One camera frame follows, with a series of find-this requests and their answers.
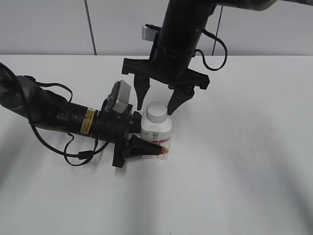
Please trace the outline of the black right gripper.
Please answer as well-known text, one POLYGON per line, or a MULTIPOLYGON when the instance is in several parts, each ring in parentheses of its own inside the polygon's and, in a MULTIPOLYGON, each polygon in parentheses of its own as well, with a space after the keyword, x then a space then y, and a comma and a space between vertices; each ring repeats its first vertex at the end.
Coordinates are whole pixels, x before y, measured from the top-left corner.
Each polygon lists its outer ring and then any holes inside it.
POLYGON ((137 110, 142 109, 150 88, 150 78, 174 87, 167 106, 167 114, 172 115, 179 106, 193 98, 195 86, 205 90, 210 80, 208 75, 189 69, 189 60, 183 61, 164 55, 158 49, 159 35, 159 32, 155 34, 148 59, 124 58, 122 74, 134 74, 137 110))

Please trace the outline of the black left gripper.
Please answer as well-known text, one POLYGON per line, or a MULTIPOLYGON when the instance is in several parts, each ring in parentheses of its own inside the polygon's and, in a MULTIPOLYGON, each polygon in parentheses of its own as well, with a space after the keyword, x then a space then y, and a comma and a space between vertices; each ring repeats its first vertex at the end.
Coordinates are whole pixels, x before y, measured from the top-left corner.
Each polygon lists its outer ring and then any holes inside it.
POLYGON ((142 140, 136 135, 132 135, 131 138, 127 140, 131 119, 132 133, 141 133, 142 115, 137 111, 134 111, 132 115, 133 106, 131 104, 129 104, 122 113, 118 113, 114 110, 107 112, 105 107, 106 104, 103 104, 97 115, 94 126, 94 137, 105 142, 102 147, 95 151, 96 154, 102 152, 109 143, 113 143, 114 150, 112 165, 114 167, 122 168, 125 163, 125 153, 126 158, 144 155, 159 155, 161 153, 162 147, 160 145, 155 145, 142 140))

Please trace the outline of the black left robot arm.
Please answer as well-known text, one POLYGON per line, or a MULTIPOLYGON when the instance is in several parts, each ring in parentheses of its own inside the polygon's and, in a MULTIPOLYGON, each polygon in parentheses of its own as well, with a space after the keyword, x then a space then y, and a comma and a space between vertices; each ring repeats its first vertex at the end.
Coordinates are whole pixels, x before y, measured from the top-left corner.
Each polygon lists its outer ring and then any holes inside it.
POLYGON ((16 76, 7 66, 0 66, 0 104, 2 107, 26 118, 40 143, 53 152, 80 160, 79 165, 89 163, 109 143, 114 144, 113 163, 123 167, 125 159, 144 154, 143 141, 136 136, 140 129, 139 113, 131 113, 128 103, 131 87, 125 81, 115 82, 111 93, 104 100, 101 110, 66 100, 49 87, 69 88, 60 83, 40 83, 32 76, 16 76), (68 153, 68 147, 58 150, 39 135, 38 129, 67 133, 71 138, 81 135, 94 139, 92 150, 77 154, 68 153))

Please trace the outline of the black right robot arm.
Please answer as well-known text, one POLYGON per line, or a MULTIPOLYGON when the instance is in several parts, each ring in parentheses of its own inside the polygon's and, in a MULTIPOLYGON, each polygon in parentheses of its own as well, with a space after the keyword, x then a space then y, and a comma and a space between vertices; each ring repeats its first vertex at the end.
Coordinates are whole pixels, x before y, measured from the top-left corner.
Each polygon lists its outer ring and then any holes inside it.
POLYGON ((153 46, 148 59, 127 59, 123 61, 122 74, 134 75, 134 89, 137 110, 142 109, 144 98, 150 88, 150 80, 168 85, 173 94, 167 105, 171 115, 183 103, 193 98, 195 87, 207 89, 209 77, 189 69, 191 59, 198 52, 201 35, 225 43, 205 27, 215 8, 226 6, 252 11, 264 11, 275 4, 273 0, 171 0, 161 27, 146 24, 147 41, 153 46))

